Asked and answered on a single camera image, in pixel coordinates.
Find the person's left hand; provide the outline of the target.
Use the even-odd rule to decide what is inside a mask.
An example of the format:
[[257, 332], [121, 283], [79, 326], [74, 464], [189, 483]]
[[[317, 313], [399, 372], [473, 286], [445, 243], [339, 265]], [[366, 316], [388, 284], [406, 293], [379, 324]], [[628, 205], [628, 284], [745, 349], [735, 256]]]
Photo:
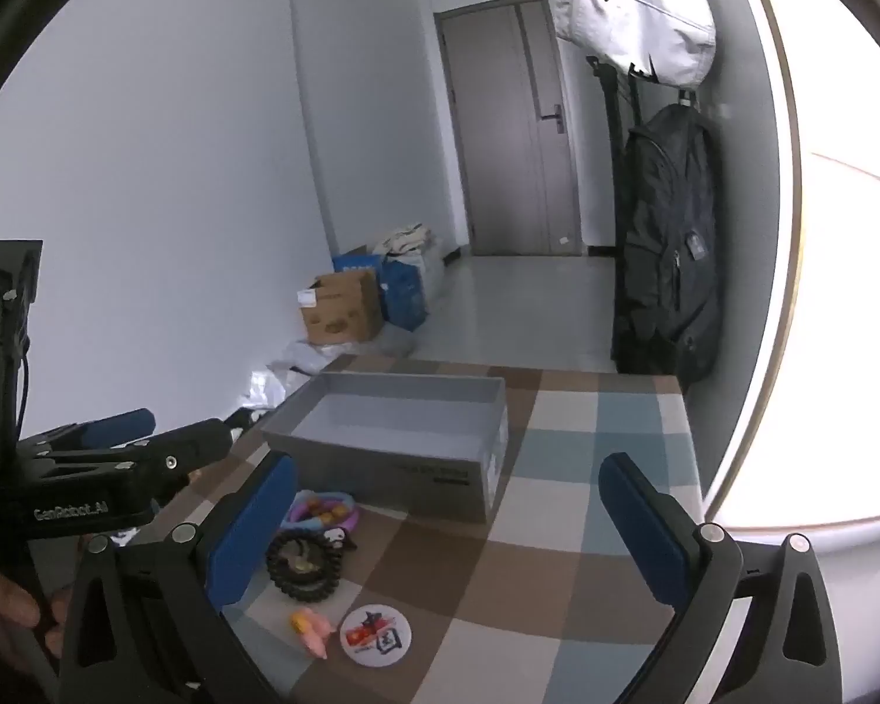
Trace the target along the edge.
[[[45, 646], [56, 659], [63, 658], [67, 612], [71, 598], [73, 598], [73, 587], [67, 585], [49, 599], [53, 625], [45, 633]], [[38, 601], [0, 572], [0, 658], [14, 671], [29, 674], [31, 664], [23, 658], [22, 652], [15, 646], [11, 629], [23, 628], [33, 631], [39, 626], [41, 618]]]

